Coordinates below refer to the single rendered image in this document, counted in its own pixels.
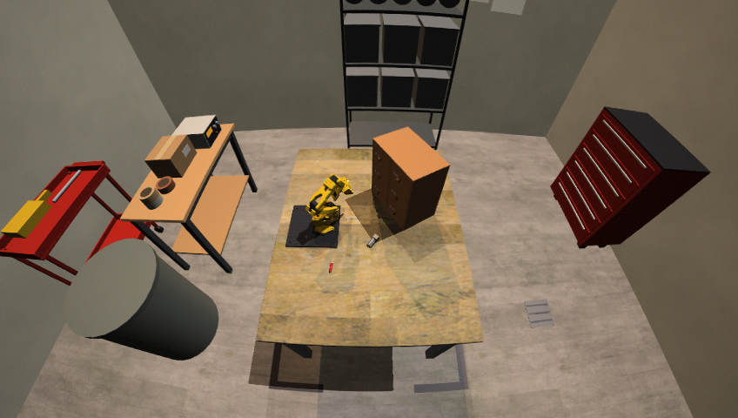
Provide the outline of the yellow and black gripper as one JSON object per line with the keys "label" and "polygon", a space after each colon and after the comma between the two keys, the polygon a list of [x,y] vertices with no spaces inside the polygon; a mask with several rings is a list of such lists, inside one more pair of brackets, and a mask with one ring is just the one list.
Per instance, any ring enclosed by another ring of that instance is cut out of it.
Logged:
{"label": "yellow and black gripper", "polygon": [[334,193],[332,194],[332,198],[333,198],[333,200],[334,200],[334,201],[336,201],[336,200],[338,199],[338,197],[339,197],[339,193],[341,193],[341,192],[342,192],[342,193],[344,193],[345,195],[348,195],[348,194],[353,194],[353,191],[351,190],[351,186],[350,186],[350,184],[348,183],[348,180],[347,180],[347,178],[342,178],[342,179],[343,179],[343,180],[344,180],[344,181],[345,181],[346,183],[344,184],[344,186],[343,186],[342,188],[340,188],[340,187],[339,187],[339,188],[338,188],[338,189],[337,189],[337,190],[336,190],[336,191],[335,191],[335,192],[334,192]]}

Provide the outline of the dark brown wooden chest of drawers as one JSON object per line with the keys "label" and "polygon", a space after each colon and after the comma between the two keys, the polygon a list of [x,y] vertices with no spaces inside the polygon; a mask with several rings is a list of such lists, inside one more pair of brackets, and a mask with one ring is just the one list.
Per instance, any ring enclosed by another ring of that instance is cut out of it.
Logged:
{"label": "dark brown wooden chest of drawers", "polygon": [[392,160],[412,181],[402,230],[433,216],[450,165],[414,131],[406,127],[372,139],[372,172],[375,161],[374,141],[391,158],[390,175],[386,174],[389,177],[386,209],[390,196]]}

